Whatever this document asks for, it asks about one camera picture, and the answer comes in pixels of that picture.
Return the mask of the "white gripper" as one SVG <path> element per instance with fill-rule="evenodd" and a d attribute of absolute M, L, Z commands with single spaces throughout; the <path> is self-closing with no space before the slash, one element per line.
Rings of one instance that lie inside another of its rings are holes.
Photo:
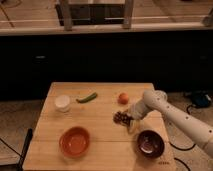
<path fill-rule="evenodd" d="M 140 124 L 139 120 L 142 120 L 150 111 L 151 109 L 147 107 L 142 100 L 132 104 L 127 109 L 128 115 L 134 119 L 130 121 L 130 125 L 128 127 L 129 134 L 132 134 L 137 130 Z"/>

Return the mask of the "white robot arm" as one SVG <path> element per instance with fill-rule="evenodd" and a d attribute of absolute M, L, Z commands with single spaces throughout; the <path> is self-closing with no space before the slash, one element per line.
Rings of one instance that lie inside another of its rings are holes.
<path fill-rule="evenodd" d="M 142 98 L 133 103 L 127 109 L 127 113 L 134 120 L 142 120 L 153 110 L 163 114 L 201 150 L 213 158 L 213 127 L 170 104 L 164 91 L 145 90 Z"/>

